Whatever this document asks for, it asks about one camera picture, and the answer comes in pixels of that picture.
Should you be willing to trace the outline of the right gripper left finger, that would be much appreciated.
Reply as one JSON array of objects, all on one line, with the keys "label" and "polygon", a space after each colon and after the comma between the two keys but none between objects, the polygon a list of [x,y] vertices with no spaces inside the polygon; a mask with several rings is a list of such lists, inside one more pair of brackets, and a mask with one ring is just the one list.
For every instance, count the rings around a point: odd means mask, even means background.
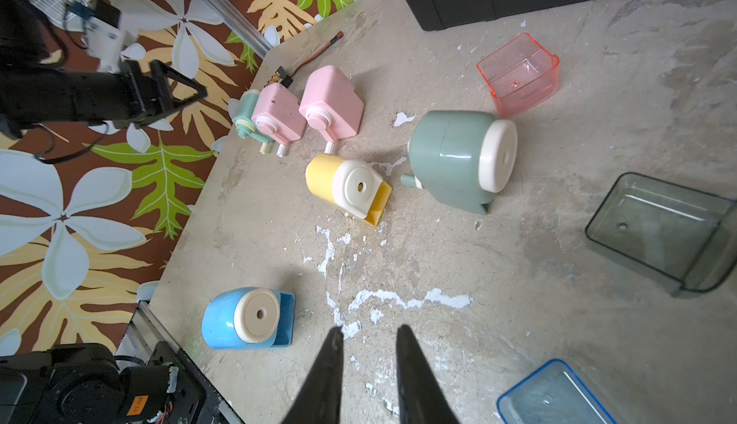
[{"label": "right gripper left finger", "polygon": [[315,362],[292,408],[282,419],[287,423],[340,422],[344,373],[344,334],[329,330]]}]

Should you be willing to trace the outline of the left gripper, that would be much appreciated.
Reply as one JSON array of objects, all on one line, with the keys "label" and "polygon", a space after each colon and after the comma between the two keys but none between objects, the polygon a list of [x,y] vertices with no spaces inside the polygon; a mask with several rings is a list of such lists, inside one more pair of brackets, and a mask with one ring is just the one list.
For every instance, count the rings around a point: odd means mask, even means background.
[{"label": "left gripper", "polygon": [[207,88],[162,61],[151,61],[144,74],[137,61],[123,61],[118,76],[125,88],[127,116],[117,120],[120,130],[134,125],[149,127],[155,122],[207,97]]}]

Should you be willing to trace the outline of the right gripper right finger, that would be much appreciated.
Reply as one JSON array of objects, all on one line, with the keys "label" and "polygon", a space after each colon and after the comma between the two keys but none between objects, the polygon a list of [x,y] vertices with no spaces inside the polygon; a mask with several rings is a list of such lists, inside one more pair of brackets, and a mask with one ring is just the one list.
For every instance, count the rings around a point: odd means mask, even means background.
[{"label": "right gripper right finger", "polygon": [[459,422],[407,324],[397,330],[397,390],[401,423]]}]

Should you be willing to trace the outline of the pink sharpener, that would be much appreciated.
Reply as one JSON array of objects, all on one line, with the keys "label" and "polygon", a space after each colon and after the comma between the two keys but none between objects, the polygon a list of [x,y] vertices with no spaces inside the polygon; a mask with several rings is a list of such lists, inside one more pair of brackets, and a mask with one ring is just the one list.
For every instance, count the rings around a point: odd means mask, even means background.
[{"label": "pink sharpener", "polygon": [[278,142],[279,157],[285,157],[290,145],[304,136],[307,122],[299,112],[300,104],[282,84],[269,84],[259,94],[251,120],[261,134]]},{"label": "pink sharpener", "polygon": [[357,136],[364,109],[351,80],[328,65],[309,76],[299,112],[326,141],[326,153],[333,155],[341,140]]}]

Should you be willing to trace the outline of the blue pencil sharpener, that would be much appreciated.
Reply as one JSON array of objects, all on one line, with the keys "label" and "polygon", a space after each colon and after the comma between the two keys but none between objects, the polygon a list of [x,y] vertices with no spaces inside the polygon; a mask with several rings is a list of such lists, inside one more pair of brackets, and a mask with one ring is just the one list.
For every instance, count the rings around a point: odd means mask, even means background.
[{"label": "blue pencil sharpener", "polygon": [[214,297],[205,308],[202,335],[217,350],[261,350],[292,344],[296,297],[245,287]]}]

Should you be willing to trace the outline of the clear blue tray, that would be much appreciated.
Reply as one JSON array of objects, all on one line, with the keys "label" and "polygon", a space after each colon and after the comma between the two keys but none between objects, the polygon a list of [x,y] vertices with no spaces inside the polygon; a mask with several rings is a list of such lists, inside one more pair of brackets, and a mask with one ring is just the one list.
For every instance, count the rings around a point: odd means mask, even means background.
[{"label": "clear blue tray", "polygon": [[604,402],[564,360],[552,359],[496,401],[504,423],[616,423]]}]

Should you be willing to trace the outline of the clear pink tray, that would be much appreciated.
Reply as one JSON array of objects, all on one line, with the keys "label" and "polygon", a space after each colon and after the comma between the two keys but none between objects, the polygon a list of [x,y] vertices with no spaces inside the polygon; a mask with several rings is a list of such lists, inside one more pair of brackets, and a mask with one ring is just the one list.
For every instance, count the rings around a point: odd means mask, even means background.
[{"label": "clear pink tray", "polygon": [[503,117],[539,105],[560,85],[560,58],[527,33],[489,54],[476,67]]}]

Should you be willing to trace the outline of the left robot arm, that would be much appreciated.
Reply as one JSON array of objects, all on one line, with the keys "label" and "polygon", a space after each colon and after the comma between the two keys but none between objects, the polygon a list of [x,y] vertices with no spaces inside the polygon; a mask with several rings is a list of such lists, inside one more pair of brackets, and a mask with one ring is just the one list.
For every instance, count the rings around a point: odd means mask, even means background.
[{"label": "left robot arm", "polygon": [[147,127],[207,97],[166,65],[137,61],[116,72],[67,71],[68,49],[30,0],[1,0],[1,132],[11,139],[50,123]]}]

